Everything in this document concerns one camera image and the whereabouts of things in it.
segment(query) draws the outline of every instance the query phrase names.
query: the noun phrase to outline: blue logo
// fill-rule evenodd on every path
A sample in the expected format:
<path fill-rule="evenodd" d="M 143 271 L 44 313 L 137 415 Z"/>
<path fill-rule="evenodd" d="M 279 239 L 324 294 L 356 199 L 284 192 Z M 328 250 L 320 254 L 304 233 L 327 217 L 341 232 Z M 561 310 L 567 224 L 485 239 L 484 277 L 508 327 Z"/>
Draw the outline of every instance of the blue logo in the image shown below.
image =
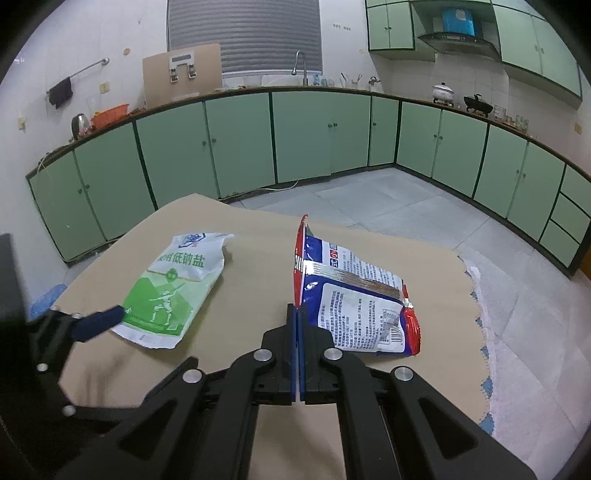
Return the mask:
<path fill-rule="evenodd" d="M 191 233 L 187 235 L 183 242 L 178 246 L 179 248 L 191 247 L 205 238 L 205 233 Z"/>

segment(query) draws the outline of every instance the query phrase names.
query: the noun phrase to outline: silver kettle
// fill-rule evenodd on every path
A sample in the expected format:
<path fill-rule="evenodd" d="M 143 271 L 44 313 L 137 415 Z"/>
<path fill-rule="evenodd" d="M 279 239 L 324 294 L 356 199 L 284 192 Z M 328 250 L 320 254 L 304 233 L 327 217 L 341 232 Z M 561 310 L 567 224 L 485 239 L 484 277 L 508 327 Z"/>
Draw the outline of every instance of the silver kettle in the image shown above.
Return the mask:
<path fill-rule="evenodd" d="M 72 135 L 74 135 L 74 139 L 78 140 L 79 138 L 87 135 L 89 132 L 90 122 L 88 121 L 85 114 L 79 113 L 72 119 Z"/>

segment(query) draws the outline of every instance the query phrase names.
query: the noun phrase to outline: triangular cutout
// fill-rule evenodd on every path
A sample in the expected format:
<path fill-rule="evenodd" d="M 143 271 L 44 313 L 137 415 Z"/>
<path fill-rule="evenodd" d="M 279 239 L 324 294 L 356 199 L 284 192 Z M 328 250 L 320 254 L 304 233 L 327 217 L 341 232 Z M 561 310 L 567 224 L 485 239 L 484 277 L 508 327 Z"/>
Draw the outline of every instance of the triangular cutout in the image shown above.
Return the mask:
<path fill-rule="evenodd" d="M 457 457 L 476 447 L 476 439 L 443 413 L 431 400 L 420 398 L 418 403 L 427 417 L 444 458 Z"/>
<path fill-rule="evenodd" d="M 149 460 L 176 407 L 176 400 L 166 402 L 122 439 L 119 448 L 140 460 Z"/>

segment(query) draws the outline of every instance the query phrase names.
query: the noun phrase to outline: snack bag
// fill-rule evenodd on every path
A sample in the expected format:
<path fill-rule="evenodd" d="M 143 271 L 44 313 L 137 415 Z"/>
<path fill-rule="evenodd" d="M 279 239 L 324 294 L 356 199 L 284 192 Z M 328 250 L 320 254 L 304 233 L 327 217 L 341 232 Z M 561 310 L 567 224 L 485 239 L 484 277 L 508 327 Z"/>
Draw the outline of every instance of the snack bag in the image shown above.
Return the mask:
<path fill-rule="evenodd" d="M 123 303 L 119 336 L 147 348 L 174 348 L 223 270 L 228 233 L 188 233 L 144 271 Z"/>
<path fill-rule="evenodd" d="M 421 332 L 406 285 L 350 250 L 314 237 L 302 217 L 295 245 L 295 305 L 330 330 L 335 346 L 416 355 Z"/>

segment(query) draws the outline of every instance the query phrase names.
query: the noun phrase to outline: drawer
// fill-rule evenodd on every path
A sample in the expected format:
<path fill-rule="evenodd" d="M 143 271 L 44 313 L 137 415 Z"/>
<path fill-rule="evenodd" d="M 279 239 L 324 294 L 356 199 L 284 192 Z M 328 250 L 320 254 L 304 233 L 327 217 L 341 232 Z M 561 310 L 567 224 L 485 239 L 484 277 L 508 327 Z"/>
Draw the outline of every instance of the drawer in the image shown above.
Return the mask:
<path fill-rule="evenodd" d="M 591 216 L 591 183 L 589 180 L 567 165 L 560 190 Z"/>
<path fill-rule="evenodd" d="M 558 194 L 558 200 L 552 212 L 552 220 L 570 233 L 579 243 L 583 241 L 589 226 L 587 214 L 561 193 Z"/>
<path fill-rule="evenodd" d="M 575 253 L 579 249 L 579 244 L 552 220 L 548 222 L 548 226 L 540 239 L 540 244 L 558 258 L 565 267 L 570 265 Z"/>

